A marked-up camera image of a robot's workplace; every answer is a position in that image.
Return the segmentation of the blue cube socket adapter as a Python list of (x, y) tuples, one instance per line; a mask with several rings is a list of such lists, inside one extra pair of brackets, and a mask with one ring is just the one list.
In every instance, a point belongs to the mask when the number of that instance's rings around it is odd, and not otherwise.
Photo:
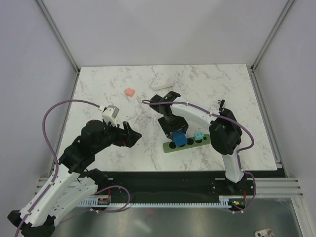
[(176, 147), (181, 147), (187, 144), (186, 135), (182, 130), (174, 131), (171, 133), (171, 135)]

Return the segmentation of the green power strip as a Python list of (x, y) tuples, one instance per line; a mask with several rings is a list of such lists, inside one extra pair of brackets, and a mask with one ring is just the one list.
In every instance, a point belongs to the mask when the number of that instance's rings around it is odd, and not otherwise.
[(195, 140), (194, 137), (190, 137), (187, 139), (187, 144), (177, 147), (174, 142), (166, 142), (163, 143), (163, 151), (164, 153), (177, 152), (185, 149), (195, 148), (199, 146), (209, 145), (211, 142), (210, 134), (205, 134), (201, 140)]

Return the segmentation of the teal plug adapter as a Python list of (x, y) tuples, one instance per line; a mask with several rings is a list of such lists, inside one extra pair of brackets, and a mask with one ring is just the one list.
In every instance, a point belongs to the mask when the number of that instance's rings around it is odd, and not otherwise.
[(197, 132), (197, 133), (195, 133), (195, 135), (194, 135), (195, 141), (203, 140), (203, 138), (204, 138), (204, 133), (203, 133), (203, 132)]

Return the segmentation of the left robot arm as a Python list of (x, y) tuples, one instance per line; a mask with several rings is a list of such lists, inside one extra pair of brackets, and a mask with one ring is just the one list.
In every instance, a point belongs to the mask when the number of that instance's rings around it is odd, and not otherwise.
[(25, 237), (49, 237), (62, 219), (90, 195), (104, 194), (108, 190), (105, 173), (93, 169), (71, 191), (66, 189), (95, 161), (95, 155), (105, 148), (133, 147), (142, 135), (128, 122), (123, 128), (91, 120), (73, 143), (58, 159), (53, 174), (36, 196), (21, 210), (13, 210), (8, 220)]

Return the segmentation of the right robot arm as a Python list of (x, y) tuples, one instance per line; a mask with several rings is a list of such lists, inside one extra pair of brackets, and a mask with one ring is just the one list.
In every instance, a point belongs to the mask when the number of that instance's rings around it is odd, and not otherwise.
[(224, 162), (227, 191), (235, 195), (243, 190), (245, 176), (237, 159), (242, 131), (232, 111), (206, 109), (183, 99), (174, 91), (163, 97), (156, 94), (143, 103), (162, 115), (158, 122), (166, 137), (172, 140), (174, 148), (189, 143), (186, 137), (188, 120), (208, 129), (210, 144), (221, 154)]

